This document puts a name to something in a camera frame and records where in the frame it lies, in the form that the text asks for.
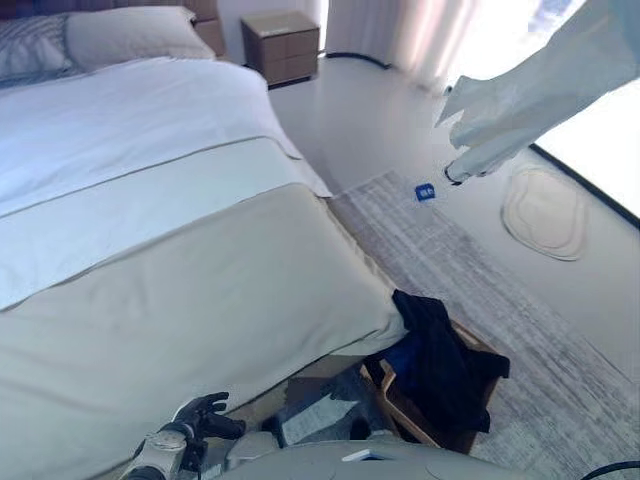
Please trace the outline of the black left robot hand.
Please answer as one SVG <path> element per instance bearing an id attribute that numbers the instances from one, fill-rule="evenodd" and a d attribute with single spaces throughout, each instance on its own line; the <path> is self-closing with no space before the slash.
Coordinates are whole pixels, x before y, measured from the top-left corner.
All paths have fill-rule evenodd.
<path id="1" fill-rule="evenodd" d="M 222 391 L 194 398 L 177 410 L 172 422 L 186 425 L 194 439 L 237 440 L 245 434 L 246 423 L 223 415 L 229 397 Z"/>

